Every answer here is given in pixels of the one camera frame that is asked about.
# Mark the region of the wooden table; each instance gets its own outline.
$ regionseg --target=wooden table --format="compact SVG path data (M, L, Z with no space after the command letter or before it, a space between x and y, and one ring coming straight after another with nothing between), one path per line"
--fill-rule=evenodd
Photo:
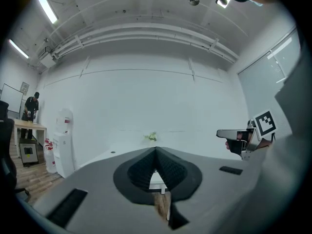
M44 139L46 139L46 130L47 130L46 127L44 127L40 124L34 124L32 121L14 119L14 144L16 145L16 151L18 153L18 157L20 157L20 146L19 146L19 141L18 141L18 128L26 128L26 129L43 131L43 137L44 137Z

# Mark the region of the man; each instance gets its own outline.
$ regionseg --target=man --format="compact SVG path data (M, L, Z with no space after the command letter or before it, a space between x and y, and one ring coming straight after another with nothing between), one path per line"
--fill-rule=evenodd
M21 120L34 121L34 115L36 114L36 112L39 109L38 98L39 98L39 93L35 92L34 96L30 96L27 99ZM21 132L20 132L20 137L25 138L25 136L26 136L26 129L22 128ZM33 138L33 130L32 129L28 129L27 138L29 138L29 139Z

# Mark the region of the chair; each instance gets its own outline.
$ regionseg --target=chair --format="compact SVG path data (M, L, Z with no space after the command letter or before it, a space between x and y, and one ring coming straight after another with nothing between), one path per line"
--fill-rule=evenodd
M26 198L27 201L29 199L29 192L25 188L15 188L17 172L16 166L10 157L10 140L14 128L14 121L7 117L8 106L8 103L0 101L0 161L4 169L5 179L10 188L14 190L16 194L24 192L25 195L19 194L19 196Z

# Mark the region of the whiteboard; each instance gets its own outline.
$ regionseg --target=whiteboard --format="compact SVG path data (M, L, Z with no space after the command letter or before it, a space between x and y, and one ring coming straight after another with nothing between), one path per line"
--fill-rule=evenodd
M8 110L15 113L20 113L20 104L23 98L23 93L4 84L0 100L9 104Z

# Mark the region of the white wall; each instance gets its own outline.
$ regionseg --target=white wall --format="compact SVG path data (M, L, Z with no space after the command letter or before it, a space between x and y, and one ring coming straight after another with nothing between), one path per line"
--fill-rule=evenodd
M242 105L242 115L247 116L247 105L238 79L238 73L265 52L271 49L284 35L286 35L292 28L295 27L295 21L291 15L282 7L276 11L275 17L273 17L268 24L262 28L261 31L251 40L251 42L245 47L240 54L239 60L233 64L228 70L232 87L234 88L236 101ZM248 121L248 117L245 118L245 127Z
M28 67L22 58L24 57L18 56L15 50L10 48L3 50L0 58L0 89L3 88L4 83L17 90L20 90L23 81L29 84L27 95L23 96L23 107L27 98L33 96L36 92L38 73Z
M85 67L85 59L90 63ZM188 56L192 57L193 80ZM157 146L203 156L239 159L217 138L218 129L242 125L223 59L193 47L128 40L73 52L41 75L39 121L53 136L58 110L74 116L77 167L106 151Z

